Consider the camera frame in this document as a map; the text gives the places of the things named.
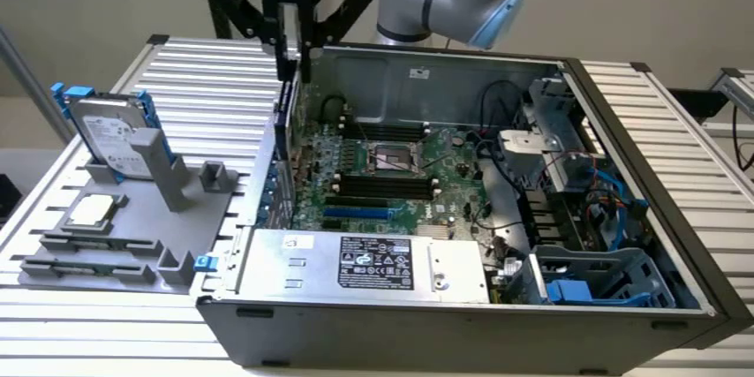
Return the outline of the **green motherboard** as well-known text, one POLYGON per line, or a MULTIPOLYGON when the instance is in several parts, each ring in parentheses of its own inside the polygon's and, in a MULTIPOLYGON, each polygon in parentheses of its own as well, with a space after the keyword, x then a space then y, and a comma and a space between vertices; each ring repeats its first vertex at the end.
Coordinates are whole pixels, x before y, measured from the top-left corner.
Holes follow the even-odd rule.
POLYGON ((424 177, 434 177, 432 200, 340 197, 336 175, 365 175, 356 169, 356 142, 361 139, 342 138, 345 124, 314 123, 305 128, 294 167, 293 229, 416 236, 418 224, 445 224, 452 228, 452 239, 472 239, 478 233, 472 218, 486 194, 474 144, 466 140, 465 132, 422 126, 428 160, 424 177), (461 146, 452 144, 456 135, 465 136, 461 146), (330 218, 322 216, 325 207, 386 208, 390 216, 388 220, 330 218))

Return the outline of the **black open PC case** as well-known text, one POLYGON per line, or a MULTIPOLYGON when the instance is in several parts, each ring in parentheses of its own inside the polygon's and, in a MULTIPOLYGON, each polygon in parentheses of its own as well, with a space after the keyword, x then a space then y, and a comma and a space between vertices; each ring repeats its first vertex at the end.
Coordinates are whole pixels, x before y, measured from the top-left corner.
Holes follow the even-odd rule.
POLYGON ((677 348, 704 349, 754 326, 704 236, 754 234, 754 183, 641 63, 350 45, 329 48, 296 79, 288 160, 276 157, 274 115, 260 143, 237 232, 214 245, 216 272, 196 272, 196 309, 241 366, 421 372, 617 375, 677 348), (673 308, 533 305, 518 270, 528 244, 525 190, 497 134, 514 127, 531 83, 563 79, 609 161, 572 193, 583 251, 640 249, 673 308), (322 304, 237 295, 257 230, 296 230, 294 167, 305 128, 350 120, 422 121, 466 134, 486 194, 473 214, 485 304, 322 304))

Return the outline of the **blue expansion slot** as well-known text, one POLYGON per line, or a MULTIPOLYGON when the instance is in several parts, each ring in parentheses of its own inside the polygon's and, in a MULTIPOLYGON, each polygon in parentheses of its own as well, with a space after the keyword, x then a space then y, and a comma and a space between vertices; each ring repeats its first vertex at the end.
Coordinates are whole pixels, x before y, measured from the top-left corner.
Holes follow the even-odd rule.
POLYGON ((388 220, 390 214, 386 208, 325 207, 322 216, 340 219, 388 220))

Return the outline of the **grey disk bay, blue latch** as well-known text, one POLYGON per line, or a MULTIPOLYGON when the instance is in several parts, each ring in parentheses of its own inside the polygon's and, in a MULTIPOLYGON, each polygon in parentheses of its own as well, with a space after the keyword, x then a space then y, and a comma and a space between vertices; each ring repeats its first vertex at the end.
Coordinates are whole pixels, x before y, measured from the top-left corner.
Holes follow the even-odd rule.
POLYGON ((653 260, 637 248, 591 252, 540 245, 518 277, 522 298, 533 305, 676 306, 653 260))

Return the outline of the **metal slat side table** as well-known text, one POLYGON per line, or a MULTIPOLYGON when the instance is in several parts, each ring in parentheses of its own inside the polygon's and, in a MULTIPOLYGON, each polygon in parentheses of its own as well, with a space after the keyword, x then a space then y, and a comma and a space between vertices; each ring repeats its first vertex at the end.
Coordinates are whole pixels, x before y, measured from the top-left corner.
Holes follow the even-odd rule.
POLYGON ((754 71, 721 68, 711 83, 711 117, 701 124, 707 133, 729 137, 732 131, 731 112, 737 111, 737 136, 754 138, 754 71))

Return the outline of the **hard disk with blue rails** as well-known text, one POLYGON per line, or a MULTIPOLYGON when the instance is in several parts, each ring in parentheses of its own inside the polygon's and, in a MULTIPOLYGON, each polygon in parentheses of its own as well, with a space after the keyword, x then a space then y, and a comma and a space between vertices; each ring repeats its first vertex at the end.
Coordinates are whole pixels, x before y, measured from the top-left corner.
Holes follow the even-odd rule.
POLYGON ((49 90, 94 163, 114 172, 115 181, 125 178, 149 180, 152 176, 145 160, 129 144, 138 129, 161 127, 147 92, 111 94, 91 87, 66 87, 61 82, 55 82, 49 90))

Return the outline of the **grey parts rack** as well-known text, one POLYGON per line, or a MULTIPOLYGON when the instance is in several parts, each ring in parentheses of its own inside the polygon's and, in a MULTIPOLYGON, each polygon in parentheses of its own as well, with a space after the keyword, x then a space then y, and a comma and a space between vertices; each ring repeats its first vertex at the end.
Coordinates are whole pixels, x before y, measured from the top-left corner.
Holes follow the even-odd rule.
POLYGON ((99 166, 54 227, 43 230, 35 254, 19 262, 18 282, 46 290, 117 290, 185 294, 196 257, 210 250, 238 175, 221 162, 188 167, 169 158, 165 136, 138 129, 129 141, 152 178, 121 183, 99 166), (87 193, 125 195, 127 202, 95 226, 66 225, 70 207, 87 193))

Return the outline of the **black box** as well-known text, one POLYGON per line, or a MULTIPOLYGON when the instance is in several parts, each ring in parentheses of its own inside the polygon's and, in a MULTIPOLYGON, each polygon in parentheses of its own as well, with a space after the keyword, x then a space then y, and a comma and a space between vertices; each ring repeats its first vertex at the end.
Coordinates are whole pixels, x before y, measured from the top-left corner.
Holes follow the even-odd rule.
POLYGON ((7 175, 0 174, 0 221, 10 216, 21 199, 22 194, 7 175))

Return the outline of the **CPU socket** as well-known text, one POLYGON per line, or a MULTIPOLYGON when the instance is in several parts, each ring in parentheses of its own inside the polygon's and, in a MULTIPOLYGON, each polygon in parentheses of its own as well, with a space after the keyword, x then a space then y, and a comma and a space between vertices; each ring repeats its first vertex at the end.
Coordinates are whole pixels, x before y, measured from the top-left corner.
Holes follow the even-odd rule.
POLYGON ((356 142, 360 149, 356 169, 377 177, 422 177, 426 142, 362 139, 356 142))

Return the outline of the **grey metal drive cage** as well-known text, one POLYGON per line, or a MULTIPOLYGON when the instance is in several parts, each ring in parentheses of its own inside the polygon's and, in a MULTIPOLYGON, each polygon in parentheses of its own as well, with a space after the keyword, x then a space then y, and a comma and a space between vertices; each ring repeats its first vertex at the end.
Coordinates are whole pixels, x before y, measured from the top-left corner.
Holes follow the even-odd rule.
POLYGON ((608 158, 588 140, 588 123, 563 79, 535 80, 527 90, 514 127, 497 134, 508 167, 520 184, 552 192, 584 192, 608 158))

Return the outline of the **small silver chipset heatsink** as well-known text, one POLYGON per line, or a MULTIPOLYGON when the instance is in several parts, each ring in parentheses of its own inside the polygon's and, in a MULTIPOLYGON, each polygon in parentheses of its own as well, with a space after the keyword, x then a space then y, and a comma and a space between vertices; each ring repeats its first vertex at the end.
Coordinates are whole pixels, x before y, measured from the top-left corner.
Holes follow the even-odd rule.
POLYGON ((416 235, 436 240, 450 240, 453 231, 445 224, 418 224, 416 226, 416 235))

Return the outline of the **grey metal frame bar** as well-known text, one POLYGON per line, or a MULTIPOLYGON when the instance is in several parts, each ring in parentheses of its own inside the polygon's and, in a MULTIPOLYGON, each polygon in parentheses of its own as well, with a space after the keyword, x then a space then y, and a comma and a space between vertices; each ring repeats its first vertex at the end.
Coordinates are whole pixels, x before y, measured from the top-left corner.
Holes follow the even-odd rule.
POLYGON ((73 138, 71 130, 65 123, 59 111, 50 100, 46 91, 42 89, 34 74, 22 59, 14 44, 10 41, 5 30, 0 26, 0 58, 5 62, 5 66, 11 73, 21 88, 25 90, 30 100, 33 101, 46 123, 49 124, 54 135, 66 144, 73 138))

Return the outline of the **silver power supply unit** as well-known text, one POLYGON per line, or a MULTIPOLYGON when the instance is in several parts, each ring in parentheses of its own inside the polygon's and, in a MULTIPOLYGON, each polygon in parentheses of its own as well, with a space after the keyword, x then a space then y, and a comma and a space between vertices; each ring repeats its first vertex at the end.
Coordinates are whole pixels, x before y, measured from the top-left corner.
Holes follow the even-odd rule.
POLYGON ((257 230, 237 295, 322 304, 485 304, 472 241, 422 236, 257 230))

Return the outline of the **silver CPU chip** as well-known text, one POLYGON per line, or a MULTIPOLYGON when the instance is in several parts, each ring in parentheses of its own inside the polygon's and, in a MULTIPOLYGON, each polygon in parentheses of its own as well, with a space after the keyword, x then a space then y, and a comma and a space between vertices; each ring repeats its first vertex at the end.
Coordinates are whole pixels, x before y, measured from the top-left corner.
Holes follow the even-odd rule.
POLYGON ((87 193, 70 207, 65 224, 95 226, 126 202, 125 195, 87 193))

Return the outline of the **black graphics card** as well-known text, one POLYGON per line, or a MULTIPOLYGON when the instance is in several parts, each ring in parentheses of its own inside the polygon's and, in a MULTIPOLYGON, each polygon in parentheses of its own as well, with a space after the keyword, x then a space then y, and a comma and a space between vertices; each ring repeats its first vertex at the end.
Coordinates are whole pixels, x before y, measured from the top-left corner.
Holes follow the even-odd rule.
POLYGON ((292 109, 292 101, 296 94, 294 83, 297 73, 297 59, 300 57, 298 48, 298 23, 297 23, 297 7, 293 4, 281 5, 281 29, 285 36, 282 45, 285 53, 285 63, 282 65, 281 87, 276 104, 274 115, 274 136, 276 136, 276 157, 278 161, 288 160, 288 136, 286 127, 289 112, 292 109))

